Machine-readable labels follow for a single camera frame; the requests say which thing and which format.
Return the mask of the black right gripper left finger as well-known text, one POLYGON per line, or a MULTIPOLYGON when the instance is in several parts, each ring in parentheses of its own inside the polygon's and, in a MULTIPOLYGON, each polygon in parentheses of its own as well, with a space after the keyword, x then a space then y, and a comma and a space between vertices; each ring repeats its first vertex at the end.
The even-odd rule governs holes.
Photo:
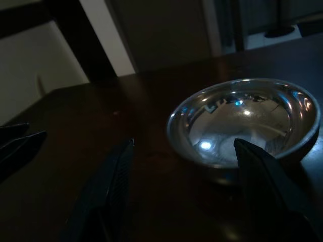
POLYGON ((61 241, 120 241, 134 139, 115 146, 78 195, 61 241))

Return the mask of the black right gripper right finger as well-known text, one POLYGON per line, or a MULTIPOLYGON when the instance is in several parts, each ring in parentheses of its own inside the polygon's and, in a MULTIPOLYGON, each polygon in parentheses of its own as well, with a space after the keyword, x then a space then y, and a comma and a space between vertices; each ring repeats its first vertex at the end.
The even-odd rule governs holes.
POLYGON ((267 241, 317 241, 318 214, 281 164, 262 148, 235 139, 239 177, 259 236, 267 241))

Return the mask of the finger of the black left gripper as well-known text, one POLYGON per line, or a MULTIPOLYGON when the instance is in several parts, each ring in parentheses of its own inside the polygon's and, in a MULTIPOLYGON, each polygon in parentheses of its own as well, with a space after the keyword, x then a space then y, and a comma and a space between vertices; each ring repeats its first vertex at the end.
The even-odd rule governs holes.
POLYGON ((7 142, 23 136, 29 129, 29 123, 1 126, 0 144, 3 146, 7 142))
POLYGON ((1 182, 30 163, 37 155, 47 132, 15 138, 1 147, 1 182))

